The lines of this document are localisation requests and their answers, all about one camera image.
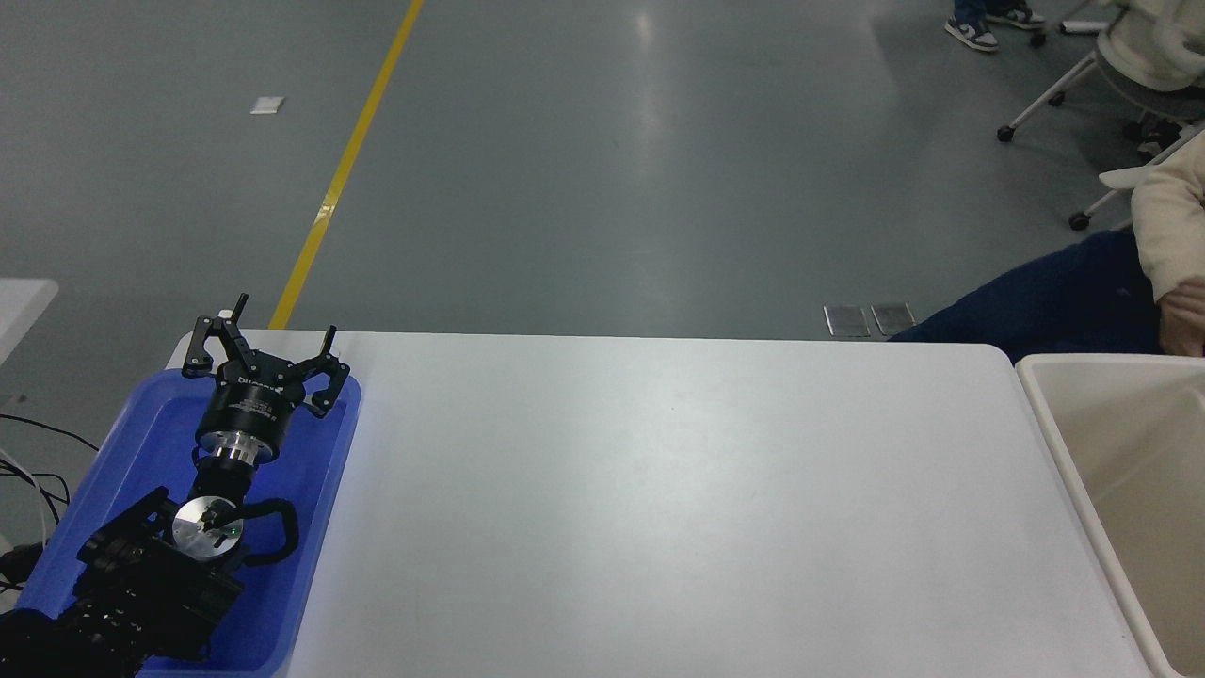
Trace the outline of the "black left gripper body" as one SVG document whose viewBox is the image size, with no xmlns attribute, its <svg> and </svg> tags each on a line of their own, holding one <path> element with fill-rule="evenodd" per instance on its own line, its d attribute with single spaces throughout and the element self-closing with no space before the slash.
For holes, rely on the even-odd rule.
<svg viewBox="0 0 1205 678">
<path fill-rule="evenodd" d="M 247 375 L 239 365 L 222 366 L 217 387 L 195 430 L 195 442 L 212 450 L 221 437 L 249 435 L 266 449 L 280 452 L 293 412 L 305 399 L 300 381 L 276 383 Z"/>
</svg>

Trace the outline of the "person's hand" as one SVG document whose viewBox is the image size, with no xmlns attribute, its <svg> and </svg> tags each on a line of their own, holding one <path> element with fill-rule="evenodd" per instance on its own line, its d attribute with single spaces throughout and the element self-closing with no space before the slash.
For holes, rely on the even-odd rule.
<svg viewBox="0 0 1205 678">
<path fill-rule="evenodd" d="M 1157 300 L 1159 347 L 1165 355 L 1204 356 L 1204 279 L 1192 276 Z"/>
</svg>

